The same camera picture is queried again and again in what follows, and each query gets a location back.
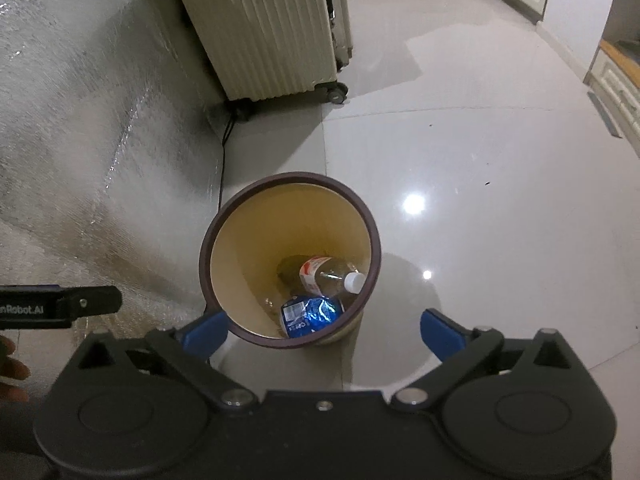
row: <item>bottle label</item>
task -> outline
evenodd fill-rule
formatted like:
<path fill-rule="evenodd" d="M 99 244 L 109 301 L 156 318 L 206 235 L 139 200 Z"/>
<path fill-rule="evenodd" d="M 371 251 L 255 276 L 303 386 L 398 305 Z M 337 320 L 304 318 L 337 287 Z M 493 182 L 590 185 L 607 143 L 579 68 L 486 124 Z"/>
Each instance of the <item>bottle label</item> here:
<path fill-rule="evenodd" d="M 316 283 L 316 272 L 322 264 L 330 259 L 331 256 L 314 256 L 300 267 L 300 280 L 309 293 L 322 296 L 322 291 Z"/>

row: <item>brown rim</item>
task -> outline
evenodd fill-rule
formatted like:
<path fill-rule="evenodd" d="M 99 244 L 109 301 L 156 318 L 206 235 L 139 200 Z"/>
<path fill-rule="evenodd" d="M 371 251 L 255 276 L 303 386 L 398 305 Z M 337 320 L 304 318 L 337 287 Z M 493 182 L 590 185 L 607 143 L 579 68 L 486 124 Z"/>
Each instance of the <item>brown rim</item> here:
<path fill-rule="evenodd" d="M 231 213 L 235 211 L 242 203 L 246 202 L 252 196 L 281 184 L 315 184 L 316 186 L 325 187 L 331 191 L 336 192 L 341 197 L 346 199 L 353 205 L 362 216 L 364 223 L 369 232 L 369 240 L 371 244 L 371 263 L 369 266 L 369 272 L 367 273 L 367 279 L 364 282 L 361 293 L 353 302 L 351 307 L 340 316 L 337 321 L 322 330 L 313 334 L 305 335 L 296 338 L 283 338 L 272 339 L 261 335 L 254 334 L 248 330 L 242 328 L 236 324 L 231 318 L 229 318 L 229 330 L 236 334 L 238 337 L 245 339 L 251 343 L 266 346 L 268 348 L 299 348 L 301 346 L 307 346 L 310 344 L 321 342 L 323 339 L 332 336 L 335 332 L 349 324 L 364 308 L 365 303 L 369 299 L 373 287 L 378 280 L 378 274 L 380 273 L 380 261 L 382 257 L 382 250 L 380 248 L 380 235 L 378 234 L 378 228 L 376 222 L 373 219 L 373 215 L 362 199 L 357 196 L 350 188 L 334 180 L 328 176 L 317 173 L 309 173 L 306 171 L 293 171 L 291 173 L 280 173 L 272 176 L 267 176 L 245 187 L 242 191 L 237 193 L 231 200 L 229 200 L 220 209 L 216 217 L 211 222 L 207 234 L 205 234 L 202 241 L 202 248 L 200 249 L 200 286 L 202 293 L 207 302 L 206 312 L 211 310 L 222 311 L 222 306 L 213 291 L 213 284 L 211 283 L 210 261 L 211 253 L 213 251 L 213 244 L 216 241 L 216 237 L 222 228 L 222 225 L 231 216 Z"/>

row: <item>metal screw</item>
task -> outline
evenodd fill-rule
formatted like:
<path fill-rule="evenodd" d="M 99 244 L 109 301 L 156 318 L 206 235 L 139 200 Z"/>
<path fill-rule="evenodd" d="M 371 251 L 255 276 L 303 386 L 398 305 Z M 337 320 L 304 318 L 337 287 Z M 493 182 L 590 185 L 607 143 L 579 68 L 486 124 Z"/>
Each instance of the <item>metal screw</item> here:
<path fill-rule="evenodd" d="M 330 400 L 318 400 L 318 403 L 316 404 L 316 408 L 320 412 L 328 412 L 333 406 L 334 404 Z"/>
<path fill-rule="evenodd" d="M 227 406 L 231 406 L 233 408 L 242 408 L 243 406 L 254 402 L 254 394 L 244 388 L 227 390 L 220 398 Z"/>
<path fill-rule="evenodd" d="M 420 388 L 405 388 L 396 393 L 396 399 L 403 404 L 410 404 L 412 406 L 422 404 L 428 398 L 429 394 Z"/>

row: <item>finger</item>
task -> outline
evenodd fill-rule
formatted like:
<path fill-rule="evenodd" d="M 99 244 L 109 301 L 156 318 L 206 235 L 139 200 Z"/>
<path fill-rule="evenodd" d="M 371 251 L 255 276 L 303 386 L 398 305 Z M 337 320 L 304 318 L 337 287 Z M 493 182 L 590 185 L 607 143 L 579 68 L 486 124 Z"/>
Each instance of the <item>finger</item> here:
<path fill-rule="evenodd" d="M 3 335 L 0 335 L 0 343 L 5 346 L 7 355 L 11 355 L 15 352 L 15 344 L 10 339 L 5 338 Z"/>
<path fill-rule="evenodd" d="M 0 399 L 6 399 L 12 402 L 27 402 L 29 400 L 29 396 L 27 395 L 27 392 L 20 388 L 0 383 Z"/>
<path fill-rule="evenodd" d="M 2 368 L 0 368 L 0 376 L 11 377 L 19 381 L 25 380 L 30 375 L 31 372 L 25 365 L 11 357 L 8 357 L 6 361 L 4 361 L 4 364 L 2 364 Z"/>

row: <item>blue wrapper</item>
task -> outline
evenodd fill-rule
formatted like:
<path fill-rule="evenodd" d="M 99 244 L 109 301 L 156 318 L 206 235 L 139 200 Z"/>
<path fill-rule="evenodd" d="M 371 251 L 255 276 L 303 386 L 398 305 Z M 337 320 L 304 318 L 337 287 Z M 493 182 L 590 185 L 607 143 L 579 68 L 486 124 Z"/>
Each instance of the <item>blue wrapper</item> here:
<path fill-rule="evenodd" d="M 322 330 L 342 314 L 337 300 L 317 296 L 294 296 L 280 309 L 280 322 L 289 337 Z"/>

